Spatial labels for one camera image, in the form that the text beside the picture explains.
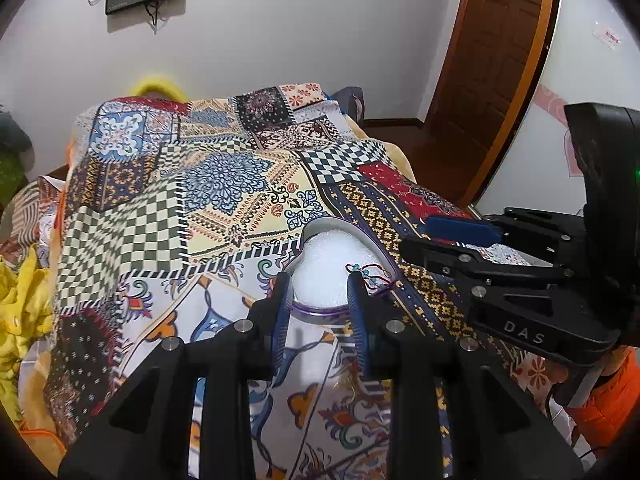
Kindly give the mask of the purple heart-shaped tin box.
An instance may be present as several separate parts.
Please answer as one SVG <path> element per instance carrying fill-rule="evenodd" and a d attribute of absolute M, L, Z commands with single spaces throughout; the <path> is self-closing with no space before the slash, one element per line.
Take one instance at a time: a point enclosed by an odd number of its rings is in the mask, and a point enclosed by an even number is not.
<path fill-rule="evenodd" d="M 303 228 L 284 272 L 292 282 L 293 314 L 311 324 L 338 324 L 346 318 L 352 272 L 362 275 L 371 296 L 385 294 L 399 278 L 393 259 L 372 236 L 336 217 L 314 219 Z"/>

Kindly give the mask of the orange jacket sleeve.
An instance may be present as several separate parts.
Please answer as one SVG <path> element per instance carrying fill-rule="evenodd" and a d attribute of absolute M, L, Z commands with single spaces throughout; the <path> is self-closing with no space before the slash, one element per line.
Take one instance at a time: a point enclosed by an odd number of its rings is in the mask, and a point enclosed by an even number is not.
<path fill-rule="evenodd" d="M 565 409 L 597 458 L 613 444 L 639 399 L 636 348 L 627 347 L 625 356 L 617 361 L 616 372 L 603 382 L 598 380 L 581 408 Z"/>

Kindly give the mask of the patchwork patterned bed cover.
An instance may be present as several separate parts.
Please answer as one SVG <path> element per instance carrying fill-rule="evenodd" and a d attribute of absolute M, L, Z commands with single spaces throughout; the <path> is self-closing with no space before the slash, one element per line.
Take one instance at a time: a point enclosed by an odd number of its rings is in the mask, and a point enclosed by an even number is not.
<path fill-rule="evenodd" d="M 62 479 L 201 479 L 200 342 L 246 318 L 336 217 L 399 270 L 380 297 L 430 342 L 442 479 L 575 479 L 582 463 L 433 274 L 401 258 L 459 209 L 358 139 L 318 84 L 189 104 L 127 96 L 79 119 L 61 211 L 44 400 Z M 293 314 L 283 359 L 250 383 L 254 479 L 389 479 L 388 380 L 364 378 L 349 310 Z"/>

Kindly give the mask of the dark blue pillow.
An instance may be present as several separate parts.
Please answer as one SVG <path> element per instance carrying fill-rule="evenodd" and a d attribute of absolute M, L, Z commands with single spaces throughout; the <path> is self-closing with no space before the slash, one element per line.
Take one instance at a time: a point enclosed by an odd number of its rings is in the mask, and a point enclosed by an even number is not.
<path fill-rule="evenodd" d="M 332 94 L 331 99 L 338 103 L 344 115 L 352 118 L 358 125 L 363 125 L 366 104 L 364 104 L 363 91 L 360 87 L 349 86 L 337 90 Z"/>

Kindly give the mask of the brown wooden door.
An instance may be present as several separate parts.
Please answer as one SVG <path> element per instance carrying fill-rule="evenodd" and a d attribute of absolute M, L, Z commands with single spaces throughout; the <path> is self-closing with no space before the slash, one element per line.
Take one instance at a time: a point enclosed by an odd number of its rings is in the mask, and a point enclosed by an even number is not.
<path fill-rule="evenodd" d="M 476 200 L 536 73 L 552 0 L 460 0 L 424 128 L 426 187 Z"/>

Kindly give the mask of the yellow cloth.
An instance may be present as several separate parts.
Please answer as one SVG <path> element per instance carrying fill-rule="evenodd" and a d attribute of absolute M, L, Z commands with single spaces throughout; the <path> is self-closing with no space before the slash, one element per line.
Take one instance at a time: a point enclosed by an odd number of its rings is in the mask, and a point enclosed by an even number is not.
<path fill-rule="evenodd" d="M 1 258 L 0 301 L 1 403 L 6 414 L 19 424 L 18 374 L 32 342 L 52 330 L 49 270 L 39 264 L 35 246 L 17 271 Z"/>

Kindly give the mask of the yellow curved headboard cushion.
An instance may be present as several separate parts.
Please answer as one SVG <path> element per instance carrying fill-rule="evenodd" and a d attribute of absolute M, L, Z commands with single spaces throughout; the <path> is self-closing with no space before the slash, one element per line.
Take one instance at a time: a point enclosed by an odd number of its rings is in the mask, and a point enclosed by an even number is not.
<path fill-rule="evenodd" d="M 130 96 L 150 96 L 151 94 L 159 94 L 179 103 L 190 101 L 190 98 L 176 84 L 163 77 L 142 77 L 129 90 Z"/>

